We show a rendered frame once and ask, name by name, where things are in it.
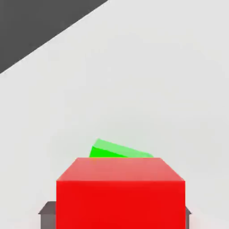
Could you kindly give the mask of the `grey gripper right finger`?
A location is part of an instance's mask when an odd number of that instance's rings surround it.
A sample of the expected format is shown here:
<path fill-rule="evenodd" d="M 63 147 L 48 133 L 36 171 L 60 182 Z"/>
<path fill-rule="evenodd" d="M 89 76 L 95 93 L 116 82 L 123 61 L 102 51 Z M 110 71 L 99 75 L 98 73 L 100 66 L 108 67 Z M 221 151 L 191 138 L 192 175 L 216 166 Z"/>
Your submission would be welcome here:
<path fill-rule="evenodd" d="M 186 207 L 186 229 L 189 229 L 190 227 L 190 215 L 192 213 L 190 212 L 190 210 Z"/>

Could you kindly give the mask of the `small green cube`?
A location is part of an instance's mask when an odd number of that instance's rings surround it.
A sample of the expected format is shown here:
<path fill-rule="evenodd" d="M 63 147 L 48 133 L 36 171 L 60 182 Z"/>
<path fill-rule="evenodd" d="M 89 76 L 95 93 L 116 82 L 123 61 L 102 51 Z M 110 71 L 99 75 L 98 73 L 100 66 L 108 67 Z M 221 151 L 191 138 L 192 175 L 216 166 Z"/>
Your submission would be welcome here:
<path fill-rule="evenodd" d="M 91 148 L 89 157 L 153 157 L 150 153 L 138 151 L 129 147 L 97 139 Z"/>

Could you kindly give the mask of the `small red cube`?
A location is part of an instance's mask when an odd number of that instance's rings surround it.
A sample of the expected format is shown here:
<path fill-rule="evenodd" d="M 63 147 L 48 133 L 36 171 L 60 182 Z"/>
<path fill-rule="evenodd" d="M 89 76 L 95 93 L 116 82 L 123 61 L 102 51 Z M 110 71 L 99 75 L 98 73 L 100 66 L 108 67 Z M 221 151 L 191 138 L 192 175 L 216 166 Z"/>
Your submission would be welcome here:
<path fill-rule="evenodd" d="M 185 228 L 185 181 L 160 158 L 78 158 L 56 181 L 56 229 Z"/>

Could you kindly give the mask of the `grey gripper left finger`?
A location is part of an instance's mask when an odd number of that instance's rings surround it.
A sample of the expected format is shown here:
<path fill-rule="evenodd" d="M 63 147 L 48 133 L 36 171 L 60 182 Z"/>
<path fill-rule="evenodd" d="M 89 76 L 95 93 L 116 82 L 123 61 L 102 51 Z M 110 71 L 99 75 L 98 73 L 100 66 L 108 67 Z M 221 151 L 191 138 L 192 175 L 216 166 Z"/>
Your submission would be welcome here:
<path fill-rule="evenodd" d="M 48 201 L 38 213 L 40 229 L 56 229 L 56 202 Z"/>

